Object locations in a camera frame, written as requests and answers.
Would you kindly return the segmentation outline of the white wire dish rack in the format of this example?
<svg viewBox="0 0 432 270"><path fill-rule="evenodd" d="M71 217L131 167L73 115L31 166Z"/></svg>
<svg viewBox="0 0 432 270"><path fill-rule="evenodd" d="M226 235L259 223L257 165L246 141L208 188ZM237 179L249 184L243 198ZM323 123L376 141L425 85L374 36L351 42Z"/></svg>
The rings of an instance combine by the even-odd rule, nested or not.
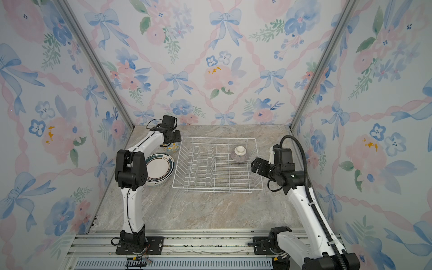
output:
<svg viewBox="0 0 432 270"><path fill-rule="evenodd" d="M236 146L247 149L245 163L231 159ZM263 189L262 177L251 171L251 163L258 157L255 138L184 137L172 187L189 192L260 191Z"/></svg>

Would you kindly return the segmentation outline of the yellow blue patterned bowl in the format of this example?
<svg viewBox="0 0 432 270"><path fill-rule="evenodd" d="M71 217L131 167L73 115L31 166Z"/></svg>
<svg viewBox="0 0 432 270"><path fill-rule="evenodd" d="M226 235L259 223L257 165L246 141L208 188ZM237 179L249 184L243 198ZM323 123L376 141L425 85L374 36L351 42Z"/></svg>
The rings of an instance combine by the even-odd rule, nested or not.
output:
<svg viewBox="0 0 432 270"><path fill-rule="evenodd" d="M180 146L181 146L180 142L171 143L169 146L166 147L166 150L170 153L175 153L180 149Z"/></svg>

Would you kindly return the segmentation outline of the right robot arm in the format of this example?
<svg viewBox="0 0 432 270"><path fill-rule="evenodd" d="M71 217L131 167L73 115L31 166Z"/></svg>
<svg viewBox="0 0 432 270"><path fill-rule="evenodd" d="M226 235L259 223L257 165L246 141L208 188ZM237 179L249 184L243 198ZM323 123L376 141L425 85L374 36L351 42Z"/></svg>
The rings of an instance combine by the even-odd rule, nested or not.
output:
<svg viewBox="0 0 432 270"><path fill-rule="evenodd" d="M294 206L309 243L305 244L287 226L271 228L268 237L253 237L254 253L274 254L274 261L292 259L304 270L358 270L360 260L347 252L319 208L313 189L306 182L306 171L297 171L292 151L274 145L270 160L256 158L252 172L277 183Z"/></svg>

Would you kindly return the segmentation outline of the left corner aluminium profile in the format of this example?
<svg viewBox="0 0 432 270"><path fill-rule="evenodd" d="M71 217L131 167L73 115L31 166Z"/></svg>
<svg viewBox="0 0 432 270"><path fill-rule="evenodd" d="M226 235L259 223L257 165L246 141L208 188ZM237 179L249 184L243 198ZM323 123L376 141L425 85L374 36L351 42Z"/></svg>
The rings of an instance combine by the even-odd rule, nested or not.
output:
<svg viewBox="0 0 432 270"><path fill-rule="evenodd" d="M54 4L58 8L60 14L64 17L64 20L66 21L74 36L80 42L86 58L89 60L91 67L94 69L94 72L104 86L106 93L110 96L120 115L126 121L126 125L130 129L134 129L135 125L133 124L131 117L121 102L119 95L113 88L109 76L104 71L101 61L97 57L95 50L92 48L90 40L87 38L71 6L67 1L64 0L54 1Z"/></svg>

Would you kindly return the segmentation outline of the corner aluminium profile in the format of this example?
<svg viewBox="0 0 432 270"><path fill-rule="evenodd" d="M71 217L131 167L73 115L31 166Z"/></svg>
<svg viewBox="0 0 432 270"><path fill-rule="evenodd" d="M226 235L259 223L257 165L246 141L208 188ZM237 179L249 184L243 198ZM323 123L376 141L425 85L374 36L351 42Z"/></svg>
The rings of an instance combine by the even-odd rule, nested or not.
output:
<svg viewBox="0 0 432 270"><path fill-rule="evenodd" d="M126 125L130 129L134 129L135 125L133 124L131 117L121 102L119 95L113 88L109 76L104 71L101 61L97 57L95 50L92 48L90 40L87 38L71 6L67 1L64 0L54 1L54 4L58 8L60 14L64 17L64 20L66 21L74 36L80 42L86 58L89 60L91 67L94 69L94 72L104 86L106 93L110 96L120 115L126 121Z"/></svg>
<svg viewBox="0 0 432 270"><path fill-rule="evenodd" d="M332 32L332 35L330 36L330 39L328 41L328 45L323 51L323 54L318 62L316 72L314 73L310 84L308 88L306 89L302 99L300 100L299 107L297 108L296 114L293 117L293 120L291 122L290 128L294 129L299 123L300 119L303 115L304 110L306 109L310 97L313 95L315 91L315 87L318 85L318 81L320 80L321 76L323 75L324 71L326 70L326 67L333 57L333 53L335 51L335 47L341 39L341 36L343 34L343 31L345 31L346 26L348 25L348 21L352 17L352 13L355 10L355 7L357 5L356 0L349 0L346 1L346 5L342 9L341 15L339 16L339 20L337 21L336 27L334 28L334 31Z"/></svg>

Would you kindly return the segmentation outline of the right corner aluminium profile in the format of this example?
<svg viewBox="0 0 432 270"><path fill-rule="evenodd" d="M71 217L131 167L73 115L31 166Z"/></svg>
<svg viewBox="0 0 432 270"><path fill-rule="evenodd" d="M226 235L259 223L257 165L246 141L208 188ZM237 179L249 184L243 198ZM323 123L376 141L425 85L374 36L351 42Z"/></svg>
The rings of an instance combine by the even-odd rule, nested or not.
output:
<svg viewBox="0 0 432 270"><path fill-rule="evenodd" d="M339 20L337 21L336 27L334 28L334 31L332 32L332 35L330 36L330 39L328 41L328 45L323 51L323 54L318 62L316 72L314 73L310 84L308 88L306 89L302 99L300 100L299 107L297 108L296 114L293 117L293 120L291 122L290 128L294 129L299 123L300 119L303 115L304 110L306 109L310 97L313 95L315 91L315 87L318 85L318 81L320 80L321 76L323 75L324 71L326 70L326 67L333 57L333 53L335 51L335 47L341 39L341 36L343 34L343 31L345 31L346 26L348 25L348 21L352 17L352 13L355 10L355 7L357 5L356 0L349 0L346 1L346 5L342 9L341 15L339 16Z"/></svg>

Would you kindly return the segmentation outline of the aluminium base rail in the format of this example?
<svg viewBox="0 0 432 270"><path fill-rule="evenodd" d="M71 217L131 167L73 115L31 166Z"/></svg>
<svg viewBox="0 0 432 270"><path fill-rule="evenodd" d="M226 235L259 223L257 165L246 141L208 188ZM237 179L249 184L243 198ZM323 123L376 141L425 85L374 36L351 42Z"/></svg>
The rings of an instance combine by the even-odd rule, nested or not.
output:
<svg viewBox="0 0 432 270"><path fill-rule="evenodd" d="M78 235L62 270L300 270L301 256L312 254L312 237L303 229L289 233L294 247L280 255L252 242L265 240L267 229L148 230L147 251L119 255L115 231Z"/></svg>

